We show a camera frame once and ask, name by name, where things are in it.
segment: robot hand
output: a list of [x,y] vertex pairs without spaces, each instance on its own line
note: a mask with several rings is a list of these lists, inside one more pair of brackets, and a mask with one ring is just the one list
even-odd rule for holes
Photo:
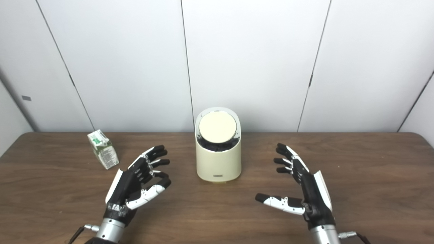
[[[97,232],[96,237],[87,241],[87,244],[118,243],[137,208],[158,196],[171,184],[167,174],[154,170],[160,165],[170,163],[168,159],[157,159],[164,155],[167,155],[164,146],[155,146],[137,157],[128,170],[118,170],[105,198],[106,209],[101,226],[89,224],[84,226]],[[161,180],[143,189],[143,185],[154,177],[159,177]]]
[[318,244],[339,244],[332,215],[332,203],[321,171],[312,175],[303,160],[287,145],[277,144],[276,152],[286,157],[274,159],[275,163],[284,165],[277,168],[277,172],[292,175],[301,185],[304,199],[282,198],[262,193],[258,193],[255,199],[285,212],[303,215]]

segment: panel seam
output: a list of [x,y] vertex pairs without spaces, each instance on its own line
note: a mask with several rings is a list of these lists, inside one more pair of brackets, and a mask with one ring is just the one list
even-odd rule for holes
[[398,130],[396,132],[399,132],[402,128],[402,126],[404,125],[405,121],[407,120],[407,118],[409,117],[411,111],[413,111],[414,107],[416,106],[416,103],[419,101],[419,99],[422,96],[422,93],[424,93],[425,88],[427,87],[428,83],[431,81],[431,78],[434,75],[434,71],[432,72],[432,74],[430,75],[430,77],[428,78],[428,81],[425,83],[424,87],[422,88],[421,92],[419,93],[418,97],[416,98],[416,100],[414,101],[413,105],[411,106],[410,110],[408,111],[407,115],[405,116],[404,120],[402,121],[401,125],[399,126]]
[[77,89],[77,86],[75,85],[74,80],[72,79],[71,73],[69,72],[68,66],[66,65],[66,62],[65,62],[65,60],[64,60],[64,58],[63,58],[63,55],[62,55],[62,52],[61,52],[60,49],[59,49],[59,45],[57,45],[56,39],[54,39],[54,35],[53,35],[52,31],[51,31],[50,26],[48,25],[48,22],[47,22],[47,19],[45,18],[44,12],[42,11],[42,8],[41,8],[41,6],[39,5],[38,0],[35,0],[35,1],[36,1],[36,4],[38,5],[39,11],[40,11],[41,14],[42,14],[42,18],[44,18],[45,24],[47,25],[48,31],[50,32],[51,38],[52,38],[53,41],[54,41],[54,44],[55,44],[55,46],[56,46],[56,48],[57,48],[57,51],[59,52],[60,58],[62,59],[62,62],[63,62],[63,65],[65,66],[65,69],[66,69],[66,71],[68,72],[69,79],[71,80],[72,85],[74,86],[74,88],[75,88],[75,90],[76,90],[76,93],[77,93],[77,95],[79,96],[80,102],[81,102],[81,104],[82,104],[82,106],[83,106],[83,109],[84,109],[84,111],[85,111],[85,113],[86,113],[87,118],[89,119],[90,125],[92,126],[93,130],[95,131],[95,127],[93,126],[92,120],[90,119],[90,116],[89,116],[89,113],[87,112],[86,107],[84,106],[83,99],[82,99],[81,96],[80,96],[80,93],[79,93],[79,91],[78,91],[78,89]]
[[187,37],[185,36],[185,22],[184,22],[184,8],[182,6],[182,0],[180,0],[181,2],[181,14],[182,14],[182,28],[184,31],[184,43],[185,43],[185,58],[187,60],[187,73],[188,73],[188,88],[190,90],[190,104],[191,104],[191,117],[192,117],[192,122],[193,122],[193,132],[194,132],[194,111],[193,111],[193,96],[192,96],[192,92],[191,92],[191,81],[190,81],[190,66],[188,64],[188,51],[187,51]]
[[315,61],[313,62],[312,73],[310,74],[309,85],[307,87],[306,96],[304,98],[303,108],[301,110],[301,115],[300,115],[300,120],[299,120],[299,124],[297,127],[297,132],[299,132],[299,130],[300,130],[301,120],[303,118],[304,108],[306,106],[307,95],[309,94],[309,89],[310,89],[310,86],[312,84],[313,72],[315,71],[316,61],[318,59],[318,53],[319,53],[319,49],[321,47],[321,42],[322,42],[322,36],[324,35],[324,30],[326,29],[327,19],[329,18],[329,12],[330,12],[330,6],[331,5],[332,5],[332,0],[330,0],[330,2],[329,2],[329,7],[327,8],[327,14],[325,15],[324,25],[322,26],[321,37],[319,38],[318,49],[316,50]]

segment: wood grain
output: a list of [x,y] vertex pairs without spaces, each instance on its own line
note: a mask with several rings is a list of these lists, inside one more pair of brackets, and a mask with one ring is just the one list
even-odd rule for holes
[[[434,150],[416,134],[244,133],[242,174],[226,184],[199,179],[192,133],[107,136],[122,169],[158,144],[171,160],[158,169],[172,185],[138,211],[121,243],[312,243],[302,217],[254,200],[258,192],[301,197],[289,175],[275,172],[278,142],[322,171],[338,231],[373,244],[434,243]],[[79,226],[100,224],[116,170],[99,164],[86,133],[24,134],[0,158],[1,243],[64,244]]]

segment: small gray tag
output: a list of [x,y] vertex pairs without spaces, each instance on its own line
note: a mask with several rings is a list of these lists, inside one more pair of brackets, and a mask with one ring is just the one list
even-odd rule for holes
[[23,98],[23,100],[26,101],[32,101],[32,98],[30,98],[29,96],[21,96]]

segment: milk carton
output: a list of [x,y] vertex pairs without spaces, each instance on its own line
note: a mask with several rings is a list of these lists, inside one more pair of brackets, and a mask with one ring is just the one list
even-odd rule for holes
[[113,148],[112,142],[102,133],[101,130],[94,131],[87,135],[92,145],[93,153],[99,162],[109,169],[119,163],[118,155]]

